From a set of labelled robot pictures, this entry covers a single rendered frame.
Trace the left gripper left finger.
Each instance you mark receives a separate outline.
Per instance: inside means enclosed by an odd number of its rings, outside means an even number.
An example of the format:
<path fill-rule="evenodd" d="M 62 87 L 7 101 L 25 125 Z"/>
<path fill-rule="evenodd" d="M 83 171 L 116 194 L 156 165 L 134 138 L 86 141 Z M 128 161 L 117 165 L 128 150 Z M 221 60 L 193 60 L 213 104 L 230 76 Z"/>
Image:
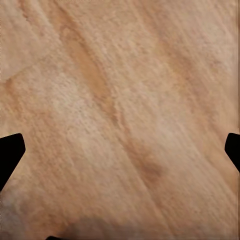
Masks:
<path fill-rule="evenodd" d="M 21 133 L 0 138 L 0 192 L 25 152 L 25 142 Z"/>

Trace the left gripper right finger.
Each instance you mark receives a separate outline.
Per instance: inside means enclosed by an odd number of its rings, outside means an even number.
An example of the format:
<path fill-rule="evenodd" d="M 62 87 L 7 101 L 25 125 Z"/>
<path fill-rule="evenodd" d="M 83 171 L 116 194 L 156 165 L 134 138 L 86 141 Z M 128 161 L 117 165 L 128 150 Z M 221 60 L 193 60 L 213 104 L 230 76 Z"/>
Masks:
<path fill-rule="evenodd" d="M 240 134 L 228 134 L 224 149 L 233 164 L 240 172 Z"/>

